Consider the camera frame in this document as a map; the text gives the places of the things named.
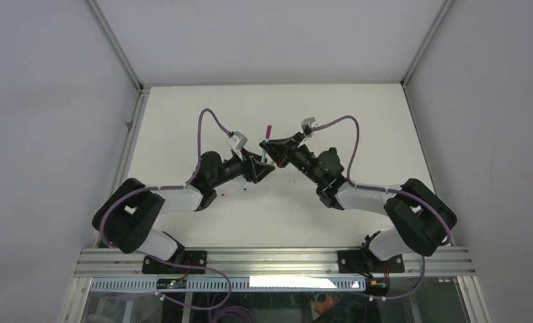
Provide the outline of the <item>black green pen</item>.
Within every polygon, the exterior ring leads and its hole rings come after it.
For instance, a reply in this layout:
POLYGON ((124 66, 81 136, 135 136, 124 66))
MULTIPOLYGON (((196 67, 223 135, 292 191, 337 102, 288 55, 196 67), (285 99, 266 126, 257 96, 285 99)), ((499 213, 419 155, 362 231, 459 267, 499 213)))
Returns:
POLYGON ((266 150, 263 149, 263 150, 262 150, 262 155, 261 155, 261 162, 262 162, 262 163, 265 163, 266 161, 267 161, 267 152, 266 152, 266 150))

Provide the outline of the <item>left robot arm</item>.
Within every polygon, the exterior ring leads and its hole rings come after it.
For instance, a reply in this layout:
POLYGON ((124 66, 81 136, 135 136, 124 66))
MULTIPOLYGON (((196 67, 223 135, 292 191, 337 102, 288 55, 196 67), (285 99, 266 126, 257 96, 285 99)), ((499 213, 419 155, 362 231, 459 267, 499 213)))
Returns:
POLYGON ((217 187, 243 178, 256 184, 275 170, 261 156, 246 149, 222 159, 215 151, 200 157, 200 168, 187 186, 148 188, 136 178, 125 180, 100 207, 92 227, 105 244, 129 254, 140 252, 157 257, 167 273, 178 272, 184 264, 184 246, 171 235, 154 228, 161 214, 202 211, 217 198, 217 187))

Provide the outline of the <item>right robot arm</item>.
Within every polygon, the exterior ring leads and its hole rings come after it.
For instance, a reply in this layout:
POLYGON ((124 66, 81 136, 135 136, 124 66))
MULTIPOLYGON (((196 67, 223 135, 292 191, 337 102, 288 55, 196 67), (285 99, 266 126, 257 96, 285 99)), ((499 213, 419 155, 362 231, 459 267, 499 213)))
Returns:
POLYGON ((456 214, 426 185, 416 178, 387 187, 354 184, 343 172, 336 148, 319 154, 304 144, 305 135, 264 140, 260 147, 284 168, 291 164, 316 185, 316 194, 329 209, 362 210, 387 216, 393 227, 366 236, 358 255, 345 263, 352 271, 370 276, 383 269, 395 256, 415 252, 431 256, 449 241, 457 224, 456 214))

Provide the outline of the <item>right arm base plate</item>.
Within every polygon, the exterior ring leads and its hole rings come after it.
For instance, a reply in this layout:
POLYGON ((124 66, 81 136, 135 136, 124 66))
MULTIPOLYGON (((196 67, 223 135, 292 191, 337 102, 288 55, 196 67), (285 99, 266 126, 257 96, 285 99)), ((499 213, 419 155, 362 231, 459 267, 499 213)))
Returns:
POLYGON ((338 250, 336 255, 340 274, 374 275, 405 272, 404 260, 401 255, 393 256, 386 261, 370 260, 369 256, 362 255, 358 249, 338 250))

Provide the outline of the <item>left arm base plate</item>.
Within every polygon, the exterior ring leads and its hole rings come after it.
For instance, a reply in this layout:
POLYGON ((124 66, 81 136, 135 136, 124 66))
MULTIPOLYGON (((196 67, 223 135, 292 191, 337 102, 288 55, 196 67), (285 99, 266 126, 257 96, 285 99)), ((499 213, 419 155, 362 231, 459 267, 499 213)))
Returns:
POLYGON ((207 256, 208 252, 204 250, 187 250, 183 251, 179 256, 169 260, 169 262, 180 264, 182 266, 196 266, 196 269, 169 266, 156 261, 149 256, 145 256, 141 272, 144 275, 184 275, 185 273, 191 275, 203 275, 206 273, 205 267, 207 265, 207 256))

